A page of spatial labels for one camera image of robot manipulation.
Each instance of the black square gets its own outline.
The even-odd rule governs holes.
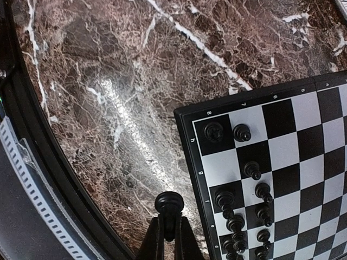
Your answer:
[[[245,202],[243,201],[242,182],[240,180],[234,181],[232,183],[226,183],[223,185],[210,187],[213,209],[215,213],[220,213],[222,212],[222,210],[219,206],[216,205],[215,201],[217,191],[230,191],[234,194],[235,200],[233,204],[233,209],[239,209],[245,206]]]
[[[210,126],[214,123],[219,124],[223,128],[223,137],[219,142],[211,142],[205,136],[206,126]],[[202,155],[218,153],[235,148],[232,126],[228,115],[196,122],[195,129]]]
[[[295,126],[292,100],[284,100],[262,106],[267,137],[269,139],[293,133]]]
[[[300,213],[323,204],[324,183],[318,183],[300,191]]]
[[[319,227],[315,227],[314,229],[310,229],[310,230],[307,230],[306,232],[299,234],[297,250],[300,250],[302,248],[308,247],[309,245],[315,244],[318,240],[318,234],[319,234]]]
[[[324,154],[324,180],[345,171],[345,147]]]
[[[328,122],[342,117],[342,106],[338,88],[318,92],[320,117]]]
[[[324,153],[322,125],[298,131],[299,157],[305,161]]]
[[[274,245],[272,243],[266,259],[272,259],[273,258],[273,248],[274,248]],[[257,248],[251,248],[249,250],[249,252],[248,252],[249,253],[249,260],[258,260],[257,258],[255,258],[255,251],[256,251],[256,249]]]
[[[247,229],[254,229],[264,225],[263,222],[256,216],[257,209],[263,206],[264,203],[259,203],[246,207]],[[271,203],[268,206],[270,208],[270,216],[274,220],[274,204]]]
[[[343,187],[343,194],[347,193],[347,172],[345,172],[345,186]]]
[[[237,158],[239,160],[241,178],[249,178],[243,173],[243,168],[246,163],[256,161],[259,164],[261,173],[271,171],[271,159],[269,144],[267,141],[257,142],[252,145],[242,146],[236,149]]]
[[[243,233],[243,237],[245,238],[245,241],[248,241],[247,231],[243,231],[242,233]],[[219,241],[220,241],[221,245],[223,245],[223,243],[226,239],[233,240],[233,234],[220,236]],[[224,246],[221,246],[221,248],[222,248],[222,254],[223,255],[228,253],[228,251],[224,248]]]
[[[334,243],[334,238],[335,238],[335,235],[318,242],[316,244],[316,249],[314,250],[314,256],[318,256],[330,250],[332,247],[332,244]]]
[[[294,236],[299,230],[299,215],[275,222],[275,242]]]
[[[347,229],[347,213],[340,216],[336,232],[340,232],[344,229]]]
[[[300,165],[294,164],[272,172],[275,198],[300,190]]]
[[[295,252],[274,258],[274,260],[294,260],[294,259],[295,259]]]
[[[329,260],[335,259],[336,257],[339,257],[339,256],[342,256],[343,252],[345,251],[345,247],[346,247],[346,242],[331,249]]]
[[[340,215],[342,197],[334,199],[322,207],[322,215],[320,217],[320,224],[332,220]]]
[[[343,117],[343,122],[345,125],[345,145],[347,145],[347,116]]]

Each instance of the chess piece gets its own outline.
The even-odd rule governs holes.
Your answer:
[[[261,172],[259,170],[259,164],[255,161],[250,161],[245,164],[243,172],[246,176],[252,177],[253,180],[259,180]]]
[[[271,203],[273,201],[273,198],[270,194],[270,186],[266,183],[259,183],[255,187],[255,195],[262,199],[265,203]]]
[[[270,232],[267,229],[260,230],[256,235],[256,240],[262,243],[263,247],[268,251],[271,247]]]
[[[252,137],[250,129],[244,124],[240,124],[234,127],[234,138],[238,142],[247,142]]]
[[[210,142],[220,142],[224,137],[223,127],[218,122],[211,122],[205,126],[204,134]]]
[[[226,239],[222,243],[223,248],[228,252],[226,258],[227,260],[243,260],[234,249],[234,241],[232,239]]]
[[[257,207],[255,214],[266,227],[269,227],[273,224],[273,220],[270,217],[270,207],[267,204],[262,203],[261,206]]]
[[[243,256],[239,255],[236,252],[233,252],[233,253],[227,254],[226,259],[227,260],[243,260]]]
[[[255,259],[256,260],[266,260],[269,251],[264,248],[264,246],[260,246],[255,249]]]
[[[234,194],[232,192],[217,191],[215,196],[215,203],[221,208],[223,217],[225,219],[229,219],[234,216],[234,210],[232,207],[234,203]]]
[[[233,233],[232,239],[234,241],[234,249],[236,252],[242,254],[246,250],[246,241],[241,231],[245,226],[245,220],[241,215],[234,215],[227,220],[227,229]]]

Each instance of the white square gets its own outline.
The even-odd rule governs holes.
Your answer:
[[[289,253],[295,252],[297,248],[298,236],[292,236],[274,243],[273,248],[273,258],[287,255]]]
[[[245,220],[245,226],[243,227],[242,231],[246,231],[247,230],[246,209],[242,207],[240,209],[234,210],[234,213],[239,214],[243,217],[243,219]],[[227,229],[227,220],[223,218],[222,213],[214,214],[214,218],[215,218],[215,227],[219,236],[225,236],[232,233]]]
[[[316,92],[292,97],[292,104],[297,131],[322,123]]]
[[[340,231],[339,233],[336,233],[336,235],[334,237],[334,243],[332,245],[332,248],[335,248],[338,245],[345,243],[346,241],[347,241],[347,229],[344,229],[344,230]]]
[[[273,171],[300,162],[296,132],[270,139],[268,143]]]
[[[347,115],[347,84],[344,84],[339,87],[341,105],[342,105],[342,114],[343,116]]]
[[[316,249],[316,244],[310,245],[306,248],[302,248],[295,252],[294,260],[309,260],[314,255],[314,250]]]
[[[343,195],[345,173],[340,173],[335,177],[332,177],[324,183],[324,201],[328,203],[334,199],[337,199]]]
[[[262,199],[258,198],[255,195],[255,187],[259,183],[266,183],[270,186],[270,194],[273,195],[273,181],[272,181],[272,172],[263,173],[260,180],[254,181],[252,178],[247,178],[242,180],[242,189],[243,189],[243,199],[245,201],[245,207],[252,206],[258,203],[264,202]]]
[[[323,124],[324,151],[329,153],[345,145],[345,130],[343,118],[338,118]]]
[[[248,248],[257,248],[259,246],[262,246],[262,243],[260,243],[258,240],[256,240],[256,236],[259,233],[259,231],[267,229],[270,232],[270,243],[273,243],[275,240],[275,225],[272,225],[270,227],[256,227],[254,229],[247,230],[247,238],[248,238]]]
[[[241,180],[236,149],[205,155],[201,162],[208,187]]]
[[[327,252],[321,253],[318,256],[315,256],[313,260],[328,260],[330,256],[331,250],[328,250]]]
[[[319,235],[318,235],[318,242],[322,241],[328,237],[331,237],[332,235],[335,235],[337,230],[339,217],[334,218],[319,227]]]
[[[300,214],[300,191],[276,198],[274,200],[275,222]]]
[[[300,163],[301,190],[324,181],[324,155]]]
[[[301,213],[299,217],[299,234],[319,226],[321,212],[322,206],[319,206]]]
[[[256,142],[265,141],[267,139],[264,115],[261,106],[248,107],[229,113],[232,128],[239,124],[245,124],[250,129],[251,139],[248,142],[235,141],[236,148],[255,144]]]
[[[347,213],[347,193],[342,197],[340,215]]]

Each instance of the marble table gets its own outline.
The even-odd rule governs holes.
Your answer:
[[[333,0],[13,0],[12,8],[60,146],[135,252],[156,195],[172,190],[207,253],[175,108],[347,69],[347,27]]]

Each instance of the chessboard border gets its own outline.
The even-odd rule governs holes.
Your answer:
[[[347,70],[281,83],[266,88],[255,89],[250,92],[242,92],[174,110],[211,260],[222,259],[222,255],[219,237],[215,228],[213,206],[203,174],[198,142],[196,141],[193,126],[194,121],[212,118],[263,103],[288,99],[304,93],[318,92],[343,84],[347,84]]]

